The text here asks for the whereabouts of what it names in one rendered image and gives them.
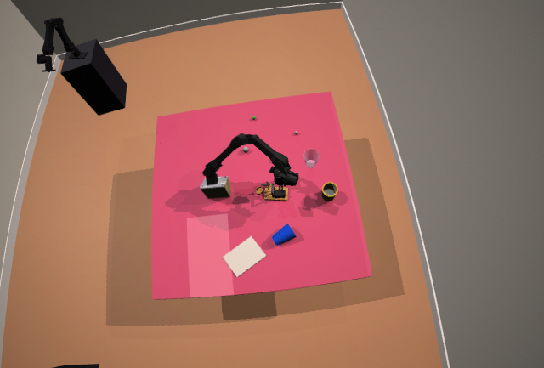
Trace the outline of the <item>blue cup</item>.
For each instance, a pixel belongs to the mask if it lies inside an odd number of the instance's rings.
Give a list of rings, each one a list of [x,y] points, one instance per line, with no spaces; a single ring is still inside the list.
[[[295,238],[295,232],[293,232],[290,225],[287,223],[282,229],[280,229],[275,235],[272,235],[272,239],[275,244],[278,246],[282,243],[285,243],[293,238]]]

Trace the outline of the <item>translucent pink cup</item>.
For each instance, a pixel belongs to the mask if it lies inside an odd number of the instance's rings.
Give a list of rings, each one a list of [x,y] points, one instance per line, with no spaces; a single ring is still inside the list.
[[[308,149],[304,152],[303,158],[308,168],[314,168],[320,158],[320,153],[315,149]]]

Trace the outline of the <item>dark yellow cup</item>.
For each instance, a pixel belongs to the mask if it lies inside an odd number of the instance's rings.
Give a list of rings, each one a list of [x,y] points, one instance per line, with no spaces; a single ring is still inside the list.
[[[338,187],[334,183],[326,183],[322,187],[322,198],[325,201],[332,201],[336,197]]]

